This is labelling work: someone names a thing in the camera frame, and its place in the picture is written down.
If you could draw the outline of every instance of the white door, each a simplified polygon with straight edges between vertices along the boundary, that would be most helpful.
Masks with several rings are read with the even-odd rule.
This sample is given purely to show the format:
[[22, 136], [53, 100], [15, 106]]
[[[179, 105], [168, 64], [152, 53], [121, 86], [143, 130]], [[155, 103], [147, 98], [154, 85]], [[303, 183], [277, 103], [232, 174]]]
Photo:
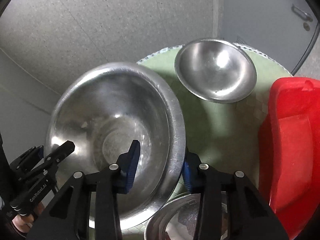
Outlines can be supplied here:
[[221, 36], [260, 50], [291, 72], [317, 23], [305, 0], [224, 0]]

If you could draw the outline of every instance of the human hand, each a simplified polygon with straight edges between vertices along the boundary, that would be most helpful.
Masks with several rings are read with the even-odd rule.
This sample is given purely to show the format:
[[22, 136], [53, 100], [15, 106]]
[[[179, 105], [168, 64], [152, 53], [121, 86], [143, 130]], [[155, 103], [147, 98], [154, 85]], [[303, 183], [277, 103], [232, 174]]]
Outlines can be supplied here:
[[[40, 202], [38, 206], [35, 207], [34, 212], [36, 215], [40, 215], [44, 210], [44, 205]], [[29, 216], [21, 216], [17, 215], [13, 220], [12, 223], [22, 233], [29, 232], [30, 228], [32, 227], [32, 223], [34, 221], [33, 215]]]

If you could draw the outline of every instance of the blue gripper pad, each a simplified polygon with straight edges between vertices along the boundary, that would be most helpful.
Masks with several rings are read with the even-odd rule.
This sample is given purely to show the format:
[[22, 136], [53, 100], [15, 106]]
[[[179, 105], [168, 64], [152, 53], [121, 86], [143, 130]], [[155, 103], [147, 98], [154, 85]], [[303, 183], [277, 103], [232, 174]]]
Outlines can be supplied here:
[[199, 156], [186, 149], [185, 160], [182, 166], [182, 177], [184, 185], [190, 193], [199, 193], [203, 188], [204, 181], [198, 175], [198, 166], [200, 164], [201, 160]]
[[124, 180], [124, 186], [119, 191], [121, 194], [127, 194], [133, 186], [140, 158], [140, 142], [133, 140], [129, 151], [118, 157], [117, 164], [121, 169], [121, 177]]

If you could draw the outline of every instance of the floor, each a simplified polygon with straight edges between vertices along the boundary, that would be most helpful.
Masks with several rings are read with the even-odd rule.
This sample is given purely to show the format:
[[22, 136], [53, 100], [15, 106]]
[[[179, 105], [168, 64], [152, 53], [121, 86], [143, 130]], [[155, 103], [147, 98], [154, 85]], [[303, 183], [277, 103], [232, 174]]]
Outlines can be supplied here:
[[320, 36], [316, 39], [316, 43], [310, 54], [295, 76], [311, 77], [320, 80]]
[[0, 48], [62, 94], [87, 70], [217, 36], [219, 0], [12, 0]]

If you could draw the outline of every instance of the large metal bowl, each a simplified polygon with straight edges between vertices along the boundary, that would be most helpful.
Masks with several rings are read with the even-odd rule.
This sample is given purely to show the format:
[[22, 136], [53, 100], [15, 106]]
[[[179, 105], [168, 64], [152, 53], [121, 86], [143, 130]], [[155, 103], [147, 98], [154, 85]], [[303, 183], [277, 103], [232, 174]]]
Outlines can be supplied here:
[[257, 82], [249, 56], [223, 40], [199, 39], [186, 44], [178, 52], [174, 68], [191, 93], [212, 102], [240, 101], [250, 95]]
[[[200, 194], [189, 194], [164, 205], [149, 219], [144, 230], [145, 240], [193, 240], [200, 207]], [[227, 197], [222, 192], [221, 240], [228, 236]]]
[[134, 139], [141, 144], [135, 181], [129, 194], [117, 196], [122, 229], [159, 210], [180, 176], [185, 127], [168, 84], [154, 71], [132, 63], [109, 63], [85, 73], [57, 103], [45, 146], [46, 155], [66, 140], [76, 146], [59, 165], [60, 188], [75, 171], [93, 173], [114, 163]]

